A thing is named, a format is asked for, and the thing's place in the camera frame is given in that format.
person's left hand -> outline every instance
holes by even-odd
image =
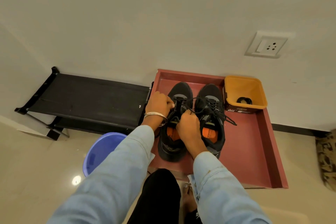
[[[175,104],[170,99],[170,97],[156,91],[153,95],[151,95],[146,105],[146,113],[158,112],[164,115],[165,117],[167,117],[170,109],[174,107],[175,107]],[[142,125],[148,125],[153,129],[153,131],[155,131],[159,127],[162,121],[163,121],[163,117],[159,115],[149,115],[143,120]]]

insole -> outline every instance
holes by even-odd
[[[204,137],[208,138],[213,143],[215,143],[218,139],[218,131],[209,128],[203,128],[202,134]],[[180,139],[179,133],[175,128],[167,127],[167,135],[170,136],[170,138],[173,141]]]
[[[218,131],[209,129],[209,128],[203,128],[202,134],[204,137],[208,138],[210,141],[215,143],[218,138]]]

sneaker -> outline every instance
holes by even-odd
[[[177,162],[184,157],[187,148],[176,130],[182,114],[193,107],[193,92],[186,82],[176,84],[168,96],[174,101],[175,107],[170,110],[168,122],[161,127],[158,152],[162,159]]]
[[[198,93],[195,113],[199,118],[202,140],[207,149],[217,158],[225,142],[224,121],[237,124],[224,114],[221,91],[214,84],[207,84]]]

denim sleeve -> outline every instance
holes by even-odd
[[[137,127],[55,211],[48,224],[122,223],[154,158],[153,143],[153,130],[146,125]]]
[[[194,161],[189,176],[204,224],[271,223],[240,182],[210,152],[202,152]]]

electrical outlet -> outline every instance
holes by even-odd
[[[293,38],[293,33],[279,33],[257,31],[254,40],[246,51],[246,56],[265,57],[265,58],[279,58],[280,50]]]

